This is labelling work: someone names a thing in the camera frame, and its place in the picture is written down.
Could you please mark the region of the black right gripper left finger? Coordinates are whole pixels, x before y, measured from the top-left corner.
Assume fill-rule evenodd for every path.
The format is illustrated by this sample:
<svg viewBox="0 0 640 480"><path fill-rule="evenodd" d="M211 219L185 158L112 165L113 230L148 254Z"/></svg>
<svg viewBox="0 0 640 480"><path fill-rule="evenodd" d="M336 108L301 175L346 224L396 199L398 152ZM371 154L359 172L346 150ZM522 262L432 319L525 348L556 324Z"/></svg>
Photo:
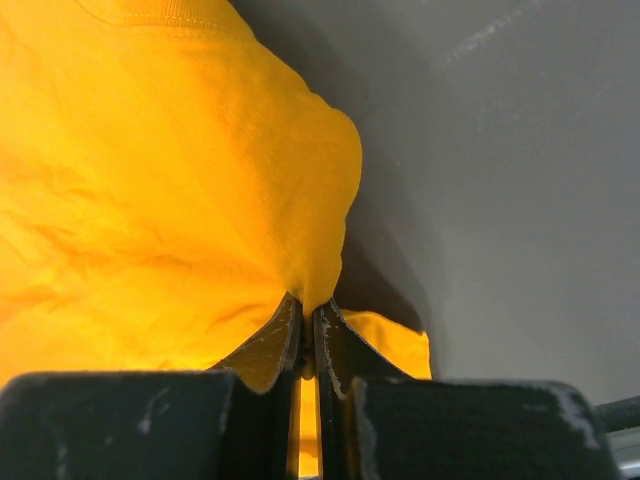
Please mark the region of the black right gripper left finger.
<svg viewBox="0 0 640 480"><path fill-rule="evenodd" d="M294 479L302 308L202 371L38 372L1 393L5 479Z"/></svg>

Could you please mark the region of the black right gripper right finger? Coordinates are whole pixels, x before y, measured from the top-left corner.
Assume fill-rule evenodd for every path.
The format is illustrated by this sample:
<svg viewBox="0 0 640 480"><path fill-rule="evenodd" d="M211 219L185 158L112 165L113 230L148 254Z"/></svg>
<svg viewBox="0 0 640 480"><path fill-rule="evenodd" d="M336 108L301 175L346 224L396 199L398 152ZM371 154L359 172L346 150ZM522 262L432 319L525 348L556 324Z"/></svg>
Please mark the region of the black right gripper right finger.
<svg viewBox="0 0 640 480"><path fill-rule="evenodd" d="M313 315L324 479L617 479L590 405L548 381L417 380L348 326Z"/></svg>

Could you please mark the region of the orange t shirt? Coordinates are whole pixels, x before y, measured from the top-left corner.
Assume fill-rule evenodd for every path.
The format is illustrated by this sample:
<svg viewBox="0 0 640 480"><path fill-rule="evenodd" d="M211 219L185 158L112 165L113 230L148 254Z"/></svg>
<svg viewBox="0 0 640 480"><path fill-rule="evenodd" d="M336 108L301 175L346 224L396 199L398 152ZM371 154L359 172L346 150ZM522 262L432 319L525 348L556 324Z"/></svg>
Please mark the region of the orange t shirt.
<svg viewBox="0 0 640 480"><path fill-rule="evenodd" d="M1 5L1 393L38 372L202 371L302 308L299 471L320 475L314 312L364 153L228 1ZM427 380L429 339L341 309Z"/></svg>

